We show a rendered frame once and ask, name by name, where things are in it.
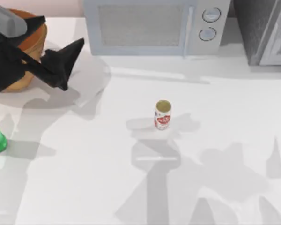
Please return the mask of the round microwave knob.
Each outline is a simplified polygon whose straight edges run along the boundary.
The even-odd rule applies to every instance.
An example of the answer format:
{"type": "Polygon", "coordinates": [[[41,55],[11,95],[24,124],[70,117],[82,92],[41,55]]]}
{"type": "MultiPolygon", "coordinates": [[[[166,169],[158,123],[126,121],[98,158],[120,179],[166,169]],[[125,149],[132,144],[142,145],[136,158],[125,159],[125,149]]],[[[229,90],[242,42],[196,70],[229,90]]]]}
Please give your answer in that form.
{"type": "Polygon", "coordinates": [[[217,31],[212,27],[202,29],[199,32],[199,38],[200,38],[200,40],[202,40],[204,42],[208,42],[208,41],[215,39],[216,35],[217,35],[217,31]]]}
{"type": "Polygon", "coordinates": [[[202,14],[202,19],[207,23],[214,23],[220,19],[222,12],[219,8],[213,7],[205,9],[202,14]]]}

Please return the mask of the pale microwave oven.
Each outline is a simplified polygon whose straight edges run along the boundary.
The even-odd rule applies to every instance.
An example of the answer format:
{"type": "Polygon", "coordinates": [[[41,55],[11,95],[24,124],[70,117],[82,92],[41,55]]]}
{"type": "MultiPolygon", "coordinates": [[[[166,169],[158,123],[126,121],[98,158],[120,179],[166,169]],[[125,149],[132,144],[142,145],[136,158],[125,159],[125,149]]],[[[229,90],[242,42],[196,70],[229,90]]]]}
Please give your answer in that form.
{"type": "Polygon", "coordinates": [[[218,51],[224,26],[231,0],[195,0],[196,7],[192,13],[191,33],[189,36],[187,56],[193,55],[210,55],[218,51]],[[213,23],[207,23],[202,19],[202,14],[205,9],[217,7],[221,10],[222,15],[220,19],[213,23]],[[217,31],[215,39],[204,42],[199,38],[199,32],[202,29],[212,27],[217,31]]]}

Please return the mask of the orange wooden basket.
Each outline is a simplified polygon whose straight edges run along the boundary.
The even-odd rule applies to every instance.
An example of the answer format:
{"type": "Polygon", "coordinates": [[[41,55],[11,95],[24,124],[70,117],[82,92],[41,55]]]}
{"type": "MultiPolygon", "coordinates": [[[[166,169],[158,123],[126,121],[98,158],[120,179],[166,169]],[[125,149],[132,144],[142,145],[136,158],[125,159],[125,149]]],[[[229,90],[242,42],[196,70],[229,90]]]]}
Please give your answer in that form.
{"type": "MultiPolygon", "coordinates": [[[[9,11],[16,14],[17,16],[26,19],[36,17],[36,15],[22,11],[17,9],[8,8],[9,11]]],[[[29,37],[27,37],[18,47],[28,54],[30,57],[35,59],[36,61],[40,61],[41,55],[44,50],[44,42],[47,35],[47,27],[44,23],[40,28],[38,28],[34,33],[32,33],[29,37]]],[[[2,89],[1,92],[19,92],[23,91],[29,87],[31,81],[34,79],[34,75],[27,71],[25,75],[20,80],[16,81],[15,83],[11,84],[10,86],[2,89]]]]}

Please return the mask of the red and white can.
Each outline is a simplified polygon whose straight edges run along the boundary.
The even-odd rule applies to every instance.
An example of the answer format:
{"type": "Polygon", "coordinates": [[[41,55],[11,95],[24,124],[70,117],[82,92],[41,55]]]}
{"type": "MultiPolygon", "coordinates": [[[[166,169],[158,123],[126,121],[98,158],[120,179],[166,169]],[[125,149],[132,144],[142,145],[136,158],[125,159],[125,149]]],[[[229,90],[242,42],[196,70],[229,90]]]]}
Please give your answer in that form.
{"type": "Polygon", "coordinates": [[[171,103],[167,100],[159,100],[155,105],[154,123],[157,129],[164,130],[170,124],[171,103]]]}

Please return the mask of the microwave oven door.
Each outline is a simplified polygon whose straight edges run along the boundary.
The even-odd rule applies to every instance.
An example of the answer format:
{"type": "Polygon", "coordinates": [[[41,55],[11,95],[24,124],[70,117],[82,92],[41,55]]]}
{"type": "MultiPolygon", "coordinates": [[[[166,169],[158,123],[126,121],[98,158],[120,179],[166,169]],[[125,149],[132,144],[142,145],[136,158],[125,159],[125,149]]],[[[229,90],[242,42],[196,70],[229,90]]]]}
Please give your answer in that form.
{"type": "Polygon", "coordinates": [[[83,0],[93,55],[185,55],[195,0],[83,0]]]}

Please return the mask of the pale grey rounded box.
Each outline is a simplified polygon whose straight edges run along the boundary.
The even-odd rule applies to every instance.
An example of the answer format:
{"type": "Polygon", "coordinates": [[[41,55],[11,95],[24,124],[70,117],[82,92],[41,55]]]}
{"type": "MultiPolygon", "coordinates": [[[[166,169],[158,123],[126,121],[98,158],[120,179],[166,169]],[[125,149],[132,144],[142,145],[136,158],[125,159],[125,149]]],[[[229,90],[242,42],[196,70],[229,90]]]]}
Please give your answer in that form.
{"type": "Polygon", "coordinates": [[[0,34],[7,38],[24,35],[28,30],[25,20],[0,5],[0,34]]]}

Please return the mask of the pale grey cabinet door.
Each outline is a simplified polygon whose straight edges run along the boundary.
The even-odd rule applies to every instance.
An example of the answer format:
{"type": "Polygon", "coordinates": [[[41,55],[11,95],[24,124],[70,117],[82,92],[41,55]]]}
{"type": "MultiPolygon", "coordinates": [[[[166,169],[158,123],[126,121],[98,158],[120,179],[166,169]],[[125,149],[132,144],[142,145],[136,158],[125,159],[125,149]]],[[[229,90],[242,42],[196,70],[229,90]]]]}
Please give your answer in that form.
{"type": "Polygon", "coordinates": [[[266,30],[266,44],[260,65],[281,65],[281,0],[275,4],[266,30]]]}

